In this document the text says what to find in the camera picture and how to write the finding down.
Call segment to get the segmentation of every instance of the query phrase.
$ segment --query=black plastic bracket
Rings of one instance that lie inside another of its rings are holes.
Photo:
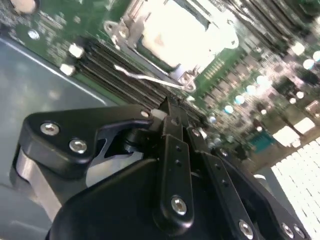
[[[203,137],[195,132],[194,128],[188,127],[186,129],[185,138],[190,143],[190,154],[192,159],[195,160],[195,167],[207,179],[209,183],[208,188],[211,190],[214,198],[216,198],[216,208],[222,211],[221,224],[223,228],[221,229],[224,229],[223,235],[225,239],[258,240],[259,237],[254,225],[222,161],[218,157],[208,153]],[[250,231],[247,234],[252,236],[252,238],[248,238],[241,231],[241,223],[245,223],[250,227],[252,232]]]
[[[294,239],[310,239],[307,231],[298,221],[265,189],[246,169],[236,161],[231,153],[217,154],[223,161],[235,188],[243,201],[250,208],[252,219],[256,220],[259,231],[266,239],[292,239],[284,231],[284,226],[291,230],[298,227],[305,237],[293,232]]]
[[[195,217],[189,147],[182,130],[178,117],[164,119],[153,219],[169,236],[184,234]]]
[[[44,134],[44,123],[55,124],[59,133]],[[30,159],[61,177],[78,179],[96,155],[97,140],[107,139],[111,143],[122,130],[147,129],[152,123],[153,116],[140,105],[35,113],[24,120],[19,145]],[[85,152],[72,151],[71,140],[84,141]]]

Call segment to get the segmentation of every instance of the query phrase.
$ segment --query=ram slot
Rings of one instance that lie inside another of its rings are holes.
[[[266,15],[264,15],[250,0],[240,0],[242,5],[246,7],[250,14],[253,15],[258,22],[264,25],[264,27],[268,30],[269,34],[275,36],[278,41],[287,40],[284,38],[284,34],[277,28],[276,22],[271,22]]]
[[[107,50],[106,47],[104,47],[103,45],[101,45],[100,43],[92,45],[90,47],[90,52],[91,53],[95,53],[96,55],[101,56],[102,58],[105,58],[106,61],[108,61],[109,63],[111,63],[112,67],[114,64],[123,67],[125,69],[127,69],[128,71],[130,71],[131,73],[134,74],[143,74],[138,68],[136,68],[135,66],[133,66],[130,62],[128,62],[126,59],[118,56],[117,54],[113,53],[110,54]],[[166,93],[164,93],[163,91],[159,91],[157,90],[157,86],[159,86],[158,83],[153,83],[147,80],[140,80],[140,79],[132,79],[135,80],[137,82],[139,82],[140,85],[143,85],[145,88],[148,88],[150,91],[152,91],[154,94],[157,95],[157,98],[161,101],[162,99],[164,99],[166,97]]]
[[[85,49],[85,56],[77,63],[78,71],[127,103],[140,104],[152,110],[157,109],[166,97],[177,98],[172,91],[158,83],[131,78],[117,71],[114,65],[134,74],[144,74],[114,49],[93,40],[87,43]],[[199,124],[200,119],[205,117],[187,103],[181,101],[180,104],[187,110],[192,122]]]
[[[277,27],[282,34],[288,38],[295,36],[293,32],[295,26],[284,16],[280,10],[268,1],[250,0],[256,8],[258,8],[272,23]]]
[[[290,17],[292,20],[298,22],[302,22],[303,24],[311,23],[314,18],[308,14],[305,14],[304,11],[296,5],[297,0],[272,0],[275,5],[277,5],[284,13],[287,11],[292,11],[295,16]]]

